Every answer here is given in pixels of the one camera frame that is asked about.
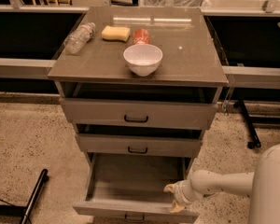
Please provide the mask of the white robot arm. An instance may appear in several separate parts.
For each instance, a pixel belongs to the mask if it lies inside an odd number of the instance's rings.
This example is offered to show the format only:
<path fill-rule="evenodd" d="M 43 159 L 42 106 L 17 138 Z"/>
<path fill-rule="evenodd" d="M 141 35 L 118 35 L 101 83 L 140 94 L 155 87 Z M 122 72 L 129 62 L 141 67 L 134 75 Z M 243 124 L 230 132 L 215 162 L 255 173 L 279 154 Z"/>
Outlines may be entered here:
<path fill-rule="evenodd" d="M 174 195 L 171 213 L 181 212 L 205 195 L 224 192 L 250 199 L 247 224 L 280 224 L 280 144 L 260 155 L 254 172 L 221 175 L 198 170 L 163 191 Z"/>

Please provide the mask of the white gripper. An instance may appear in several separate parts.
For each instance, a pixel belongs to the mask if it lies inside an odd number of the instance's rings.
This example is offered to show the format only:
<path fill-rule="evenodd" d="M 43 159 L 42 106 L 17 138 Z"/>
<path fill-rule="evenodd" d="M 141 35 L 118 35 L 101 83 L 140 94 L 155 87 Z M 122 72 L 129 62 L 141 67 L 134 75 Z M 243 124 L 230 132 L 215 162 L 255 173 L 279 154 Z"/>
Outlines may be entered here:
<path fill-rule="evenodd" d="M 201 193 L 192 187 L 189 180 L 168 184 L 164 187 L 163 191 L 174 194 L 175 200 L 170 208 L 171 213 L 179 213 L 185 209 L 183 205 L 190 205 L 203 197 Z"/>

